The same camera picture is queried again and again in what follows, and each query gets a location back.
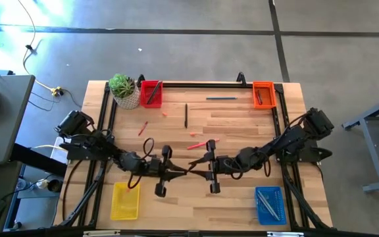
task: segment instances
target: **succulent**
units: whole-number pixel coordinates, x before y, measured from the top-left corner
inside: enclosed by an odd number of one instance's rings
[[[131,95],[134,92],[135,86],[134,80],[123,74],[115,74],[109,80],[109,87],[113,95],[121,99]]]

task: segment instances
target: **potted plant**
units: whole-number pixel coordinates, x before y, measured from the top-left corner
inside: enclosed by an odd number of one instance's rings
[[[139,105],[139,89],[134,79],[123,74],[115,74],[109,80],[109,87],[119,107],[134,109]]]

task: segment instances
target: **black table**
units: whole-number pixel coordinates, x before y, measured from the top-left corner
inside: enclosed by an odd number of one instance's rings
[[[15,143],[34,80],[34,76],[0,76],[0,198],[15,190],[23,164],[59,176],[66,170],[65,164]],[[12,201],[3,212],[0,231],[14,223],[20,203],[16,196],[7,197],[8,203]]]

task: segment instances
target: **plant pot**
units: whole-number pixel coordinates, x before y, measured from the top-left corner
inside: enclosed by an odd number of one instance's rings
[[[114,99],[118,106],[123,109],[134,109],[139,105],[139,89],[134,87],[134,92],[125,98],[119,98],[114,96]]]

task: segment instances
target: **red object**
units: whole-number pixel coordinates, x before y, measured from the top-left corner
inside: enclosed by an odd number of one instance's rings
[[[144,123],[143,128],[141,128],[141,130],[140,130],[139,133],[138,133],[138,136],[140,136],[140,135],[143,133],[143,131],[144,131],[144,129],[145,129],[145,127],[147,126],[148,123],[149,123],[149,122],[147,122],[147,121]]]
[[[199,144],[191,145],[191,146],[187,147],[187,149],[194,149],[194,148],[197,148],[197,147],[201,147],[201,146],[205,145],[206,143],[207,142],[201,142]]]
[[[271,109],[276,106],[276,92],[274,92],[274,82],[253,82],[254,108]]]
[[[158,81],[142,81],[141,82],[141,97],[140,103],[145,108],[160,108],[162,106],[163,100],[163,82],[161,86],[157,89],[156,94],[150,105],[147,104],[153,90],[155,89]]]

